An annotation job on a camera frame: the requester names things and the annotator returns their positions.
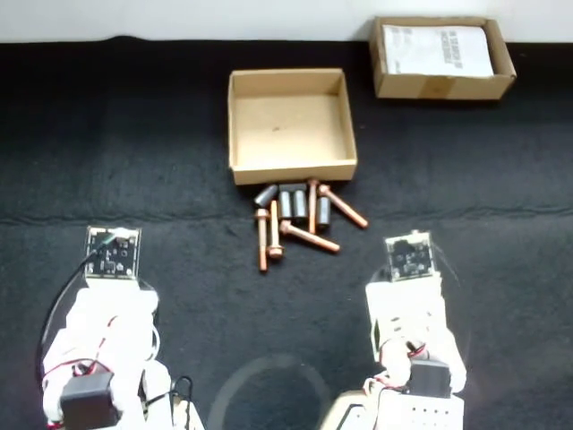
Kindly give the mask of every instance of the black cylinder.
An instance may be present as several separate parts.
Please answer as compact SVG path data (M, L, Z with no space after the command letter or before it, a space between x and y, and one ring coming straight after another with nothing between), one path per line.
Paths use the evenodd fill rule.
M281 219L292 219L293 208L290 202L290 193L281 191L278 193L278 216Z
M267 186L254 198L254 204L259 208L268 208L272 199L277 195L277 191L278 185Z
M330 226L330 199L328 197L319 197L316 203L316 225L319 228Z
M293 213L297 221L304 221L308 218L306 194L303 190L296 190L293 193Z

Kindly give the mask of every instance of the black fabric mat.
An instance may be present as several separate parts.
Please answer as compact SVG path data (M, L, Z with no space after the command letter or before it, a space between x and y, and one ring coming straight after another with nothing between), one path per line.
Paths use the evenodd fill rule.
M377 100L364 43L0 46L3 427L43 428L38 330L100 223L143 228L160 356L193 377L209 430L313 429L358 389L376 370L363 287L381 239L412 228L430 229L448 260L466 429L570 428L572 56L511 53L520 76L499 105L443 105ZM338 191L371 227L336 215L340 255L288 243L261 276L256 189L237 190L227 170L227 80L282 66L345 69L360 164Z

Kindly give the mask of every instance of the copper bolt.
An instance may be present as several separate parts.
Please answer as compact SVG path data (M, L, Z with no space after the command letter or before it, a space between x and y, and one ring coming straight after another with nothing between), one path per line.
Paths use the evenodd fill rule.
M283 219L280 222L280 232L283 235L293 235L299 237L306 242L310 242L311 244L320 246L332 253L337 253L340 250L340 245L335 244L334 242L330 242L329 240L323 239L322 237L318 237L309 233L308 231L304 231L300 228L297 228L291 224L291 222L287 219Z
M267 219L269 218L269 211L257 209L254 218L259 224L259 269L267 271Z
M352 209L348 203L344 202L340 197L332 193L328 185L323 184L319 186L319 196L328 197L332 204L339 208L352 221L358 224L358 226L362 228L368 227L368 221L358 212Z
M270 245L267 246L269 257L279 259L283 256L284 247L280 245L278 239L278 209L277 201L270 202Z
M313 234L316 233L316 187L319 184L316 179L308 181L308 231Z

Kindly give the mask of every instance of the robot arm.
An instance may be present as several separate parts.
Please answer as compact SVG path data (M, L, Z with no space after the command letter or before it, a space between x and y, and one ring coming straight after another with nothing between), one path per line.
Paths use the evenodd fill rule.
M156 360L158 295L140 287L140 240L140 230L88 229L87 287L42 357L49 429L204 430Z
M448 329L429 233L386 239L388 272L366 286L382 372L342 394L321 430L461 429L466 367Z

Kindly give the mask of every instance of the cardboard box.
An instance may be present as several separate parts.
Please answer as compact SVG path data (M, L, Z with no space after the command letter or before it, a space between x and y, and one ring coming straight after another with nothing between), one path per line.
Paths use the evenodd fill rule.
M237 185L354 175L355 137L341 69L234 71L228 120Z
M389 74L386 67L382 25L402 26L478 26L485 31L494 75L487 78ZM370 39L376 95L383 99L495 100L516 79L516 71L500 27L494 20L476 17L451 18L377 18Z

